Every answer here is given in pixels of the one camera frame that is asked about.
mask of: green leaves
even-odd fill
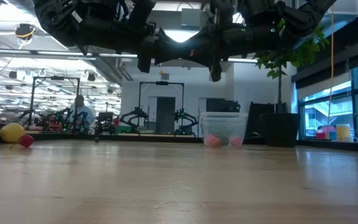
[[[285,21],[281,20],[277,28],[281,30],[285,27]],[[257,58],[259,69],[262,67],[269,69],[267,77],[275,79],[282,75],[287,75],[281,68],[287,68],[287,62],[295,67],[312,64],[316,61],[316,54],[321,49],[326,49],[326,45],[331,44],[325,38],[324,27],[319,25],[316,30],[296,49],[282,50],[280,52],[258,52]]]
[[[285,72],[280,72],[280,70],[279,69],[273,69],[273,70],[271,70],[271,71],[269,71],[268,73],[267,73],[267,76],[266,77],[272,77],[272,79],[275,79],[275,78],[277,78],[277,77],[279,77],[280,75],[282,75],[282,74],[285,74],[285,75],[287,75]]]
[[[312,44],[312,45],[310,46],[310,51],[311,51],[312,53],[319,52],[319,51],[320,51],[320,46],[319,46],[318,44]]]
[[[291,62],[291,64],[292,64],[293,66],[295,66],[296,68],[298,68],[298,67],[301,66],[301,62],[300,62],[300,61],[293,61],[293,62]]]

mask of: yellow cup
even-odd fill
[[[351,138],[351,125],[350,124],[337,124],[336,125],[337,139],[340,142],[349,142]]]

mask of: yellow ball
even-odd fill
[[[0,132],[2,140],[6,143],[16,143],[20,137],[25,135],[24,128],[19,124],[7,124]]]

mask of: red ball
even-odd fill
[[[19,143],[21,146],[24,146],[24,147],[30,147],[34,143],[34,138],[29,136],[28,134],[25,134],[19,138],[17,143]]]
[[[230,144],[234,147],[240,147],[242,144],[242,138],[240,137],[233,137],[230,139]]]
[[[214,138],[214,139],[210,140],[208,146],[209,146],[209,147],[221,147],[221,146],[222,146],[222,142],[221,142],[220,139]]]
[[[209,143],[213,140],[213,139],[216,139],[216,137],[213,135],[213,134],[209,134],[206,139],[205,139],[205,144],[207,146],[209,146]]]

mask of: table surface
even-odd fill
[[[10,147],[0,145],[0,224],[358,224],[358,152],[75,140]]]

